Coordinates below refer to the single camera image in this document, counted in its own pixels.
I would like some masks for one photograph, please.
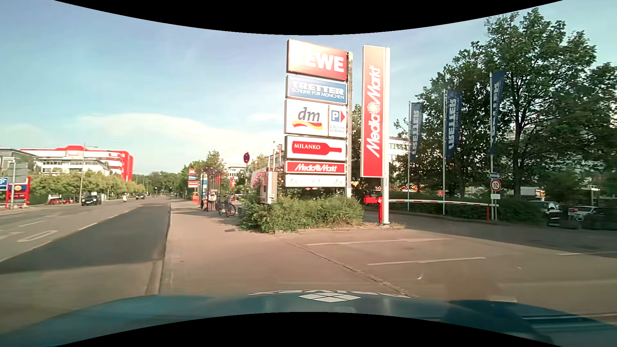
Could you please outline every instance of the blue flag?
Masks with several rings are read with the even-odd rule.
[[[460,114],[463,98],[459,91],[448,90],[446,100],[445,113],[447,118],[445,120],[445,157],[447,159],[454,155],[458,144],[458,134],[460,130]]]
[[[491,149],[489,154],[495,153],[495,141],[497,140],[497,125],[499,124],[499,105],[501,104],[501,96],[503,92],[503,79],[505,78],[505,70],[493,73],[491,78]]]
[[[412,109],[409,120],[409,164],[416,159],[418,154],[418,146],[422,138],[422,104],[419,102],[412,103]]]

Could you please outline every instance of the hedge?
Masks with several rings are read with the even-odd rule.
[[[390,199],[407,199],[407,192],[391,191]],[[410,199],[417,200],[441,200],[442,198],[429,196],[421,193],[410,193]],[[469,203],[490,203],[490,199],[485,196],[482,198],[458,198],[455,196],[446,197],[449,201],[466,201]],[[541,225],[546,222],[542,212],[529,201],[503,198],[497,203],[497,218],[499,220],[511,223]],[[390,203],[390,209],[407,211],[407,203]],[[431,203],[410,203],[409,211],[426,214],[442,214],[441,204]],[[451,217],[486,220],[486,206],[470,206],[458,204],[446,204],[445,214]]]
[[[259,203],[257,194],[251,192],[240,200],[244,208],[242,228],[265,233],[359,225],[364,218],[362,205],[342,195],[315,200],[279,197],[275,203],[267,205]]]

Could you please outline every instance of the flagpole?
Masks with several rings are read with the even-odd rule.
[[[409,118],[408,123],[409,126],[407,132],[407,200],[409,200],[409,168],[411,167],[411,158],[412,158],[412,102],[409,101]],[[409,201],[407,201],[407,212],[409,212]]]
[[[443,165],[442,165],[442,174],[443,174],[443,181],[442,181],[442,211],[441,214],[445,215],[445,141],[446,141],[446,135],[445,135],[445,123],[446,123],[446,116],[445,116],[445,111],[446,111],[446,105],[447,105],[447,91],[444,89],[444,161],[443,161]]]
[[[489,72],[489,94],[490,103],[491,103],[491,114],[489,115],[489,122],[491,123],[491,132],[489,136],[489,151],[491,152],[491,172],[493,172],[493,153],[491,151],[491,147],[493,145],[493,73]],[[495,219],[495,206],[491,206],[491,219]]]

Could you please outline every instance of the traffic sign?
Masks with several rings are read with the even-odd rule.
[[[491,190],[492,191],[500,191],[501,190],[501,181],[498,179],[491,180]]]

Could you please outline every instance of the street lamp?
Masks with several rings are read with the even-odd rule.
[[[81,194],[83,193],[81,190],[83,188],[83,166],[86,164],[86,143],[83,143],[83,153],[81,155],[81,180],[79,183],[79,201],[83,198]]]

